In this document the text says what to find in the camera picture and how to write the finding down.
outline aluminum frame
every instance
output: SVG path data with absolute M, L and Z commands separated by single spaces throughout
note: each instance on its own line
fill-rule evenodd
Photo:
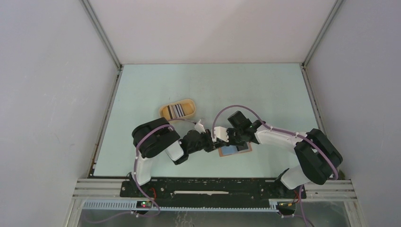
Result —
M 143 198 L 121 198 L 120 188 L 125 179 L 79 179 L 72 196 L 68 214 L 64 227 L 78 226 L 81 211 L 84 209 L 93 209 L 94 206 L 88 206 L 88 203 L 102 202 L 102 206 L 97 206 L 102 210 L 130 210 L 122 209 L 115 204 L 126 203 L 134 204 Z M 314 183 L 305 184 L 306 199 L 304 202 L 316 201 L 342 201 L 346 207 L 351 227 L 366 226 L 363 214 L 359 207 L 354 187 L 350 180 L 327 181 L 324 185 Z M 270 208 L 265 209 L 208 209 L 208 208 L 177 208 L 161 207 L 162 211 L 253 211 L 253 212 L 277 212 L 276 205 L 279 201 L 291 201 L 291 199 L 269 199 Z
M 97 158 L 99 157 L 99 151 L 100 151 L 100 148 L 101 148 L 102 143 L 103 143 L 103 138 L 105 137 L 107 123 L 109 122 L 110 113 L 111 113 L 111 110 L 112 110 L 112 107 L 113 107 L 113 103 L 114 103 L 114 100 L 115 100 L 115 95 L 117 94 L 118 86 L 120 84 L 120 80 L 121 80 L 121 75 L 122 75 L 122 70 L 123 69 L 124 69 L 124 66 L 122 66 L 121 69 L 119 69 L 117 71 L 117 76 L 116 76 L 116 79 L 115 79 L 115 82 L 114 82 L 112 93 L 110 94 L 109 103 L 107 105 L 107 109 L 106 109 L 104 117 L 103 117 L 103 122 L 102 122 L 102 125 L 101 125 L 100 130 L 99 130 L 98 140 L 97 140 L 95 148 L 94 148 L 94 150 L 92 152 L 92 156 L 91 156 L 92 159 L 91 159 L 91 162 L 89 164 L 89 168 L 87 170 L 87 175 L 88 176 L 92 176 L 91 172 L 94 170 L 94 168 L 96 166 Z
M 324 35 L 326 34 L 327 30 L 329 29 L 331 23 L 333 22 L 335 16 L 339 12 L 339 9 L 341 8 L 341 5 L 345 2 L 345 0 L 336 0 L 334 3 L 332 9 L 330 10 L 329 15 L 327 16 L 326 20 L 323 23 L 322 28 L 320 29 L 314 43 L 311 46 L 311 49 L 309 50 L 308 54 L 305 57 L 305 60 L 303 62 L 303 65 L 305 67 L 308 66 L 309 62 L 311 61 L 311 58 L 313 57 L 313 54 L 315 53 L 317 47 L 319 46 L 320 42 L 322 41 Z
M 114 48 L 113 48 L 109 38 L 107 37 L 105 30 L 102 27 L 102 24 L 100 23 L 99 19 L 97 18 L 92 5 L 90 4 L 89 0 L 80 0 L 80 2 L 82 4 L 84 10 L 86 11 L 90 21 L 92 22 L 93 26 L 95 27 L 95 30 L 96 30 L 97 34 L 99 35 L 100 40 L 102 40 L 102 42 L 105 45 L 107 51 L 109 52 L 111 58 L 113 59 L 117 69 L 120 70 L 122 67 L 122 64 L 121 64 L 120 60 L 118 59 L 118 56 L 115 53 Z

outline striped object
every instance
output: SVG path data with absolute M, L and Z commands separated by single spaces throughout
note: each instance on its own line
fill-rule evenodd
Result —
M 168 109 L 168 114 L 170 115 L 170 119 L 175 119 L 175 118 L 180 118 L 184 117 L 185 113 L 183 110 L 183 107 L 181 104 L 176 104 L 176 105 L 169 105 L 167 107 Z

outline floor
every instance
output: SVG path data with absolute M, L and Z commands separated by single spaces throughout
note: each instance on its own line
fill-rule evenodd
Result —
M 132 170 L 135 147 L 131 132 L 159 118 L 160 106 L 190 98 L 206 128 L 229 105 L 245 105 L 267 123 L 294 131 L 317 128 L 300 67 L 283 64 L 160 64 L 125 65 L 115 96 L 94 176 L 126 176 Z M 225 111 L 217 125 L 229 127 Z M 256 118 L 247 110 L 244 115 Z M 183 137 L 193 125 L 174 123 Z M 164 177 L 276 177 L 298 165 L 287 150 L 253 144 L 253 151 L 220 157 L 217 151 L 191 154 L 175 166 L 165 152 L 155 157 L 152 176 Z

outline purple cable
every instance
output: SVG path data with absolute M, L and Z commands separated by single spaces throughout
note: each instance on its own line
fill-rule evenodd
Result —
M 134 175 L 133 175 L 133 178 L 134 178 L 135 184 L 136 184 L 137 188 L 139 189 L 139 191 L 140 191 L 149 201 L 151 201 L 152 204 L 154 204 L 154 205 L 157 207 L 157 214 L 144 215 L 144 214 L 139 214 L 139 213 L 134 212 L 134 211 L 131 210 L 131 211 L 124 211 L 124 212 L 115 214 L 115 215 L 113 215 L 113 216 L 111 216 L 111 217 L 108 217 L 108 218 L 106 218 L 106 219 L 99 220 L 99 221 L 91 221 L 91 220 L 88 220 L 85 216 L 83 216 L 83 219 L 84 219 L 86 222 L 92 223 L 92 224 L 99 224 L 99 223 L 103 223 L 103 222 L 109 221 L 109 220 L 111 220 L 111 219 L 113 219 L 113 218 L 115 218 L 115 217 L 117 217 L 117 216 L 120 216 L 120 215 L 123 215 L 123 214 L 131 214 L 131 213 L 132 213 L 132 214 L 136 214 L 137 216 L 142 216 L 142 217 L 155 217 L 155 216 L 157 216 L 157 215 L 160 214 L 160 207 L 159 207 L 159 205 L 158 205 L 150 196 L 148 196 L 148 195 L 142 190 L 142 188 L 140 187 L 140 185 L 139 185 L 139 183 L 138 183 L 137 176 L 136 176 L 136 168 L 137 168 L 137 164 L 138 164 L 138 159 L 137 159 L 136 157 L 139 157 L 139 147 L 142 145 L 142 143 L 143 143 L 147 138 L 149 138 L 149 137 L 150 137 L 153 133 L 155 133 L 156 131 L 158 131 L 158 130 L 160 130 L 160 129 L 162 129 L 162 128 L 167 128 L 167 127 L 172 128 L 173 130 L 175 130 L 174 127 L 173 127 L 172 125 L 170 125 L 170 124 L 165 124 L 165 125 L 159 126 L 159 127 L 155 128 L 154 130 L 150 131 L 144 138 L 142 138 L 142 139 L 139 141 L 139 143 L 137 144 L 136 148 L 135 148 L 135 162 L 134 162 Z
M 103 222 L 107 222 L 108 220 L 111 220 L 111 219 L 113 219 L 113 218 L 115 218 L 115 217 L 117 217 L 117 216 L 123 215 L 123 214 L 131 214 L 131 211 L 120 212 L 120 213 L 118 213 L 118 214 L 115 214 L 115 215 L 113 215 L 113 216 L 111 216 L 111 217 L 108 217 L 108 218 L 106 218 L 106 219 L 99 220 L 99 221 L 91 221 L 91 220 L 88 220 L 87 217 L 86 217 L 85 215 L 82 215 L 82 218 L 83 218 L 87 223 L 91 223 L 91 224 L 100 224 L 100 223 L 103 223 Z
M 140 191 L 149 201 L 151 201 L 153 205 L 155 205 L 155 206 L 157 207 L 157 214 L 143 215 L 143 214 L 138 214 L 138 213 L 136 213 L 137 216 L 142 216 L 142 217 L 155 217 L 155 216 L 157 216 L 157 215 L 160 214 L 160 207 L 159 207 L 159 205 L 158 205 L 150 196 L 148 196 L 148 195 L 142 190 L 142 188 L 140 187 L 140 185 L 139 185 L 139 183 L 138 183 L 138 180 L 137 180 L 136 170 L 137 170 L 137 165 L 138 165 L 138 159 L 137 159 L 137 157 L 139 157 L 139 147 L 140 147 L 140 146 L 142 145 L 142 143 L 143 143 L 147 138 L 149 138 L 153 133 L 155 133 L 156 131 L 158 131 L 158 130 L 160 130 L 160 129 L 162 129 L 162 128 L 172 128 L 173 130 L 175 130 L 175 128 L 174 128 L 172 125 L 170 125 L 170 124 L 161 125 L 161 126 L 155 128 L 154 130 L 150 131 L 144 138 L 142 138 L 142 139 L 139 141 L 139 143 L 137 144 L 136 149 L 135 149 L 136 156 L 135 156 L 134 174 L 133 174 L 135 184 L 136 184 L 137 188 L 139 189 L 139 191 Z
M 168 122 L 170 122 L 170 121 L 185 121 L 185 122 L 191 122 L 192 124 L 196 124 L 197 123 L 196 121 L 191 121 L 191 120 L 182 119 L 182 118 L 174 118 L 174 119 L 168 120 Z
M 268 124 L 264 123 L 264 122 L 262 121 L 262 119 L 259 117 L 259 115 L 258 115 L 257 113 L 255 113 L 255 111 L 251 110 L 250 108 L 248 108 L 248 107 L 246 107 L 246 106 L 243 106 L 243 105 L 230 105 L 230 106 L 227 106 L 226 108 L 222 109 L 222 110 L 217 114 L 216 118 L 214 119 L 213 125 L 212 125 L 212 138 L 214 138 L 214 127 L 216 126 L 217 118 L 218 118 L 218 117 L 221 115 L 221 113 L 223 113 L 226 109 L 229 109 L 229 108 L 232 108 L 232 107 L 240 107 L 240 108 L 244 108 L 244 109 L 246 109 L 246 110 L 249 110 L 251 113 L 253 113 L 253 114 L 256 116 L 256 118 L 262 123 L 262 125 L 263 125 L 264 127 L 266 127 L 266 129 L 273 130 L 273 131 L 277 131 L 277 132 L 281 132 L 281 133 L 284 133 L 284 134 L 287 134 L 287 135 L 290 135 L 290 136 L 296 136 L 295 132 L 287 131 L 287 130 L 285 130 L 285 129 L 273 128 L 271 125 L 268 125 Z M 333 165 L 333 163 L 330 161 L 330 159 L 323 153 L 323 151 L 322 151 L 319 147 L 317 147 L 316 144 L 314 144 L 312 141 L 310 141 L 308 138 L 306 138 L 306 137 L 304 137 L 304 136 L 301 136 L 301 135 L 298 135 L 298 137 L 301 138 L 301 139 L 303 139 L 303 140 L 305 140 L 305 141 L 306 141 L 307 143 L 309 143 L 313 148 L 315 148 L 315 149 L 317 150 L 317 152 L 319 152 L 319 154 L 324 158 L 324 160 L 327 162 L 327 164 L 330 166 L 331 170 L 333 171 L 333 173 L 334 173 L 334 179 L 337 180 L 337 179 L 338 179 L 338 172 L 337 172 L 337 169 L 336 169 L 336 167 L 334 167 L 334 165 Z
M 279 215 L 282 216 L 283 218 L 293 218 L 293 217 L 303 218 L 301 215 L 296 215 L 296 214 L 293 215 L 293 216 L 292 216 L 292 215 L 283 215 L 283 214 L 280 213 L 280 211 L 279 211 Z M 311 220 L 306 219 L 306 221 L 307 221 L 309 224 L 311 224 L 312 227 L 314 227 L 314 224 L 312 223 Z
M 306 218 L 305 213 L 304 213 L 304 208 L 302 207 L 302 188 L 303 187 L 304 187 L 304 185 L 301 185 L 299 187 L 299 193 L 298 193 L 299 207 L 301 207 L 302 218 L 304 219 L 305 225 L 308 226 L 308 223 L 307 223 L 308 219 Z

